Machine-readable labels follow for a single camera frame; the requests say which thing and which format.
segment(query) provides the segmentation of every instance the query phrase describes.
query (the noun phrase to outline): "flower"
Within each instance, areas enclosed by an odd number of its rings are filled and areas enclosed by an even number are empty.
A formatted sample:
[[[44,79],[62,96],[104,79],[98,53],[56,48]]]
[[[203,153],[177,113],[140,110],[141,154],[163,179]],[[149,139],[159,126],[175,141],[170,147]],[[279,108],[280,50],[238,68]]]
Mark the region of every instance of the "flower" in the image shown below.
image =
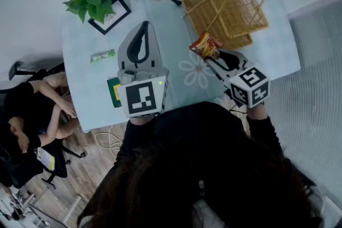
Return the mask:
[[[206,89],[208,87],[207,76],[214,77],[215,74],[197,54],[189,51],[189,57],[191,62],[182,60],[178,63],[180,70],[189,72],[184,78],[184,84],[190,86],[197,80],[199,86],[202,89]]]

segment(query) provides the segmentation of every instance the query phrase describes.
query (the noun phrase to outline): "green snack bar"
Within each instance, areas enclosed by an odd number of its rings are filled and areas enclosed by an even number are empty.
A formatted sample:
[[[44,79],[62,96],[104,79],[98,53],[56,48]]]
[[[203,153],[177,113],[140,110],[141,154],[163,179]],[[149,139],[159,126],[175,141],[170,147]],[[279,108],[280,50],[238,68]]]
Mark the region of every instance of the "green snack bar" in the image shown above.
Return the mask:
[[[114,56],[114,50],[109,50],[109,51],[104,51],[104,52],[100,52],[100,53],[96,53],[93,54],[90,57],[90,62],[94,63],[98,60],[104,59],[104,58],[108,58],[108,57],[113,57]]]
[[[114,107],[121,107],[121,102],[120,102],[120,98],[118,95],[118,91],[116,90],[116,88],[121,85],[119,78],[116,77],[116,78],[109,79],[107,80],[107,84],[108,84],[109,92],[111,94]]]

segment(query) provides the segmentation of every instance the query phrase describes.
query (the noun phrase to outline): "green card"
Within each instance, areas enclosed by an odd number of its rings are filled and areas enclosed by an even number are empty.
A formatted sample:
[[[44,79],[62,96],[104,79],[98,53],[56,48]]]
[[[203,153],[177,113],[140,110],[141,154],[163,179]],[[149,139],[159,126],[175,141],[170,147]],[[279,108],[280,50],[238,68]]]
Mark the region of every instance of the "green card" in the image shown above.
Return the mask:
[[[118,95],[118,91],[116,90],[116,88],[121,85],[119,78],[116,77],[116,78],[109,79],[107,80],[107,84],[108,84],[109,92],[111,94],[114,107],[121,107],[121,102],[120,102],[120,98]]]

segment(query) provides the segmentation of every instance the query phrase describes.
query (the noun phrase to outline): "table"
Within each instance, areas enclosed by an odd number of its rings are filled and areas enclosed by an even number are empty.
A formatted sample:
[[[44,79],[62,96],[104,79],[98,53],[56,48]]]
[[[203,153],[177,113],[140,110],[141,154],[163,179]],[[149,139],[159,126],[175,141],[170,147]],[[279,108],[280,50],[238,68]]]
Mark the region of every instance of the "table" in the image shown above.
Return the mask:
[[[211,100],[225,88],[200,58],[189,51],[196,35],[182,7],[171,1],[124,0],[132,13],[106,35],[71,13],[61,22],[63,57],[69,88],[84,131],[126,122],[121,108],[114,108],[107,86],[116,77],[118,59],[90,63],[97,52],[118,48],[138,23],[150,21],[156,33],[162,65],[170,71],[165,110]],[[253,45],[240,50],[261,65],[272,80],[300,70],[293,32],[282,0],[266,0],[263,11],[270,27],[252,34]]]

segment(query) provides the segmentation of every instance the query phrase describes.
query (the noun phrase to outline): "hand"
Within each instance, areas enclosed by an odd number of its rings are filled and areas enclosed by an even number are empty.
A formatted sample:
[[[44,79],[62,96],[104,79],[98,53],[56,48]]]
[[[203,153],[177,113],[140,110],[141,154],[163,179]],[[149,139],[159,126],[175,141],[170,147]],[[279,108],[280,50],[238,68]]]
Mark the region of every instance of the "hand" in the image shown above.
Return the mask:
[[[63,94],[62,95],[63,102],[59,105],[60,108],[71,118],[75,119],[77,118],[77,114],[74,108],[74,105],[71,100],[71,95],[70,94]]]

